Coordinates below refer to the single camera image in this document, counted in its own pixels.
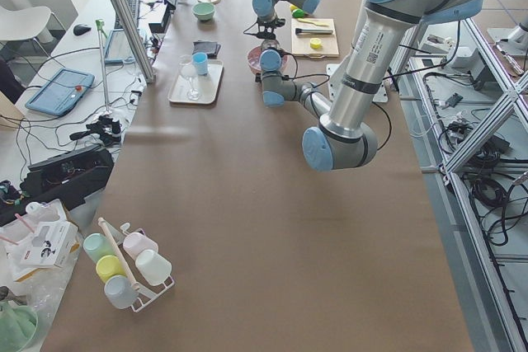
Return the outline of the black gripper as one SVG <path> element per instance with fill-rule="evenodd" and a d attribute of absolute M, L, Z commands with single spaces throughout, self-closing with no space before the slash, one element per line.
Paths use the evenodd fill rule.
<path fill-rule="evenodd" d="M 264 21 L 262 18 L 257 18 L 257 33 L 255 36 L 262 40 L 275 40 L 275 29 L 281 28 L 285 25 L 285 19 L 276 17 L 271 21 Z"/>

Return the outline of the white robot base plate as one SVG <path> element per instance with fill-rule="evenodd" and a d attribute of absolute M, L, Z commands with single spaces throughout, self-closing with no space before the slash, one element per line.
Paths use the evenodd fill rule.
<path fill-rule="evenodd" d="M 357 80 L 347 75 L 347 66 L 340 63 L 328 63 L 326 66 L 328 81 L 328 93 L 331 101 L 337 98 L 342 87 L 355 88 L 357 91 L 372 94 L 374 85 Z M 386 103 L 389 100 L 387 91 L 383 83 L 379 84 L 376 93 L 372 98 L 375 103 Z"/>

